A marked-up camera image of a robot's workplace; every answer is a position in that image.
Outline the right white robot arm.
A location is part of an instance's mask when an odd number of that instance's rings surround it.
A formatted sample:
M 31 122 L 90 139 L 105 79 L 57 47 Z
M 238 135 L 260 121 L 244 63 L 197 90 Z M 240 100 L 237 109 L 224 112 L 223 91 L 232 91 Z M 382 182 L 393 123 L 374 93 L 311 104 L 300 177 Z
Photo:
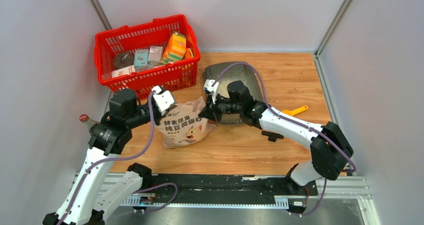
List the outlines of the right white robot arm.
M 287 115 L 268 103 L 253 99 L 249 88 L 240 80 L 228 84 L 228 97 L 218 93 L 219 82 L 208 79 L 203 90 L 205 107 L 199 117 L 220 122 L 223 115 L 237 114 L 244 124 L 281 135 L 309 149 L 311 159 L 294 165 L 287 173 L 286 190 L 299 194 L 311 181 L 325 178 L 335 181 L 354 154 L 338 124 L 322 125 Z

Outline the black bag clip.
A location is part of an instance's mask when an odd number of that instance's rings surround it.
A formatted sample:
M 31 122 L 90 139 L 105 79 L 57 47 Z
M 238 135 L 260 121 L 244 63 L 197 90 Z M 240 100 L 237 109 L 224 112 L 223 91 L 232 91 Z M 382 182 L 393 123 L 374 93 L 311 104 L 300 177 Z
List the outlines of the black bag clip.
M 284 135 L 281 135 L 281 134 L 279 134 L 279 133 L 275 133 L 275 132 L 270 132 L 270 131 L 267 131 L 267 130 L 262 130 L 261 131 L 261 134 L 263 135 L 263 136 L 267 136 L 267 139 L 268 139 L 268 141 L 269 142 L 276 142 L 278 139 L 284 139 Z

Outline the cat litter bag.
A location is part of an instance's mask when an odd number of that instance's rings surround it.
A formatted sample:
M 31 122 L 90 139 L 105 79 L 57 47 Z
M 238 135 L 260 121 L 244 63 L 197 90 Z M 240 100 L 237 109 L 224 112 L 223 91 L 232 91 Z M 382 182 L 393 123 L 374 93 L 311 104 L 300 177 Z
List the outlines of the cat litter bag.
M 200 142 L 217 126 L 199 117 L 205 107 L 203 97 L 186 103 L 178 103 L 155 128 L 162 134 L 163 146 L 175 149 Z

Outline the yellow plastic scoop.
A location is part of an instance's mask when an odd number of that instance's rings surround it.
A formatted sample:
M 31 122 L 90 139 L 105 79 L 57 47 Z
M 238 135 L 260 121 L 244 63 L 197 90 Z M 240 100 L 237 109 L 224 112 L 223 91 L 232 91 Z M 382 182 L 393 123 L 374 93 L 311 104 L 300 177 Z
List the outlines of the yellow plastic scoop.
M 304 105 L 304 106 L 298 107 L 298 108 L 293 109 L 293 110 L 284 109 L 284 110 L 282 110 L 282 112 L 284 114 L 288 115 L 288 116 L 294 117 L 295 115 L 303 113 L 303 112 L 307 111 L 308 109 L 309 109 L 309 107 L 307 105 Z

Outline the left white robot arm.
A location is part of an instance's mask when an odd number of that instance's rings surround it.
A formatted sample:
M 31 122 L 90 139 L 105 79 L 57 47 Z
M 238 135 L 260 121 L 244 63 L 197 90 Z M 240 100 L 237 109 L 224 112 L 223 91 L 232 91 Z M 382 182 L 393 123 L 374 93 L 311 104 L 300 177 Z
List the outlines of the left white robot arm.
M 104 194 L 99 191 L 112 165 L 117 161 L 129 161 L 144 154 L 152 143 L 137 154 L 122 157 L 125 145 L 132 139 L 132 130 L 150 124 L 150 134 L 162 118 L 176 104 L 172 93 L 161 86 L 152 88 L 147 102 L 141 104 L 134 90 L 118 90 L 109 100 L 109 110 L 100 122 L 92 121 L 85 115 L 81 122 L 87 124 L 90 140 L 85 160 L 75 185 L 56 212 L 47 214 L 44 225 L 104 225 L 112 213 L 132 193 L 139 190 L 148 192 L 153 186 L 150 168 L 134 163 L 129 166 L 115 185 Z

